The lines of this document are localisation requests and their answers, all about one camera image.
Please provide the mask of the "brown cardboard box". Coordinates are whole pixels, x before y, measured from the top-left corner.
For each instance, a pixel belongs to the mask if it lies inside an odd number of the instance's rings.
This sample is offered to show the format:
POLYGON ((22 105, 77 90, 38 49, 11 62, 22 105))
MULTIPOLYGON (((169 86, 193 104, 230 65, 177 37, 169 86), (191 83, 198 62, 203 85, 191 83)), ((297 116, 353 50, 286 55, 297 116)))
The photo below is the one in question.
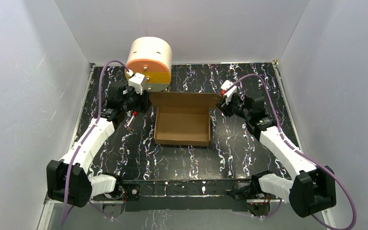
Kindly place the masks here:
POLYGON ((158 145, 208 146, 210 110, 222 99, 218 93, 151 92, 157 108, 154 141, 158 145))

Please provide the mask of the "round white drawer cabinet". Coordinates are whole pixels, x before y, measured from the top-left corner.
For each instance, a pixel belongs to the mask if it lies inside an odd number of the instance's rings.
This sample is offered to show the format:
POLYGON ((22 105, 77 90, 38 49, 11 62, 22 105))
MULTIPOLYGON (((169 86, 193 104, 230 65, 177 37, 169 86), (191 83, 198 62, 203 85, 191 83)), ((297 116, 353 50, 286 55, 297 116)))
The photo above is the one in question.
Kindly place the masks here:
POLYGON ((140 37, 133 41, 126 66, 145 75, 145 87, 153 92, 165 91, 172 79, 172 49, 161 38, 140 37))

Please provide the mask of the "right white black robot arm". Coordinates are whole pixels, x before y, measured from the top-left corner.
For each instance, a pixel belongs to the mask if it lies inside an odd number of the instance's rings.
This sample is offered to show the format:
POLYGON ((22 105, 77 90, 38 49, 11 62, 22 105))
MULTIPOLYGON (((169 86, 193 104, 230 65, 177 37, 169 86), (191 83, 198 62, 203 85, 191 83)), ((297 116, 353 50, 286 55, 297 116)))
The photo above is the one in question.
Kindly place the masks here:
POLYGON ((290 203, 294 212, 304 218, 336 205, 335 180, 328 166, 321 168, 297 154, 296 147, 278 130, 276 122, 266 113, 265 98, 241 97, 235 93, 224 96, 216 104, 227 117, 245 120, 247 130, 281 162, 290 179, 263 171, 252 176, 250 189, 256 198, 275 195, 290 203))

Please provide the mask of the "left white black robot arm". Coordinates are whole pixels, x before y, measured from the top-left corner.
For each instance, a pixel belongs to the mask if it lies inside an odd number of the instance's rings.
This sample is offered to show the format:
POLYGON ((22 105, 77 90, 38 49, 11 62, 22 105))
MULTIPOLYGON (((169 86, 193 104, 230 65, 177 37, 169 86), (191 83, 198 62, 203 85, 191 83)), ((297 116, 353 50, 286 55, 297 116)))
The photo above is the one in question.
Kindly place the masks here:
POLYGON ((89 177, 89 168, 103 144, 125 120, 128 112, 146 113, 151 107, 150 94, 144 83, 113 82, 108 96, 102 99, 100 114, 74 146, 58 161, 46 167, 47 195, 50 199, 84 207, 98 195, 119 199, 124 193, 121 177, 103 173, 89 177))

